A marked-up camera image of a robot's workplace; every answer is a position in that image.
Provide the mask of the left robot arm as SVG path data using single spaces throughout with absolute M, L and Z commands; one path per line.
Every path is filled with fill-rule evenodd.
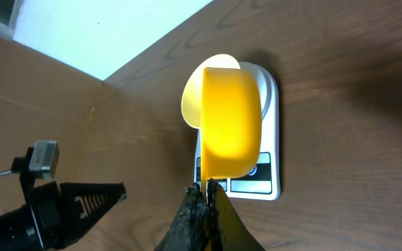
M 0 250 L 62 250 L 78 242 L 126 198 L 123 183 L 47 183 L 0 215 Z

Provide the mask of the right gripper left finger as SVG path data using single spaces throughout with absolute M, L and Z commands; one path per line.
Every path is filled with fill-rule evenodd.
M 203 251 L 209 242 L 209 211 L 201 187 L 185 187 L 184 199 L 166 235 L 155 247 L 158 251 Z

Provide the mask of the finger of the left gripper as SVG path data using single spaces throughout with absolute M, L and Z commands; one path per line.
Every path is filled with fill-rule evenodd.
M 123 183 L 62 183 L 61 246 L 78 242 L 113 206 L 126 198 Z

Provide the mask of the yellow measuring scoop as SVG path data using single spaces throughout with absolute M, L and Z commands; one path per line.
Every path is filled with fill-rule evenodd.
M 234 68 L 205 68 L 201 109 L 202 191 L 209 179 L 239 178 L 258 161 L 262 112 L 257 84 Z

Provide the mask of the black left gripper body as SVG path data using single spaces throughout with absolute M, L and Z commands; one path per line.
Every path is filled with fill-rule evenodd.
M 62 250 L 59 233 L 62 218 L 59 212 L 59 187 L 55 181 L 34 187 L 33 181 L 22 183 L 29 223 L 26 233 L 30 250 Z

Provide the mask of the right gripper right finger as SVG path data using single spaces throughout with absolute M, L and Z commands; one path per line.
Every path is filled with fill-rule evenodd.
M 244 226 L 223 187 L 213 179 L 207 184 L 211 250 L 265 251 Z

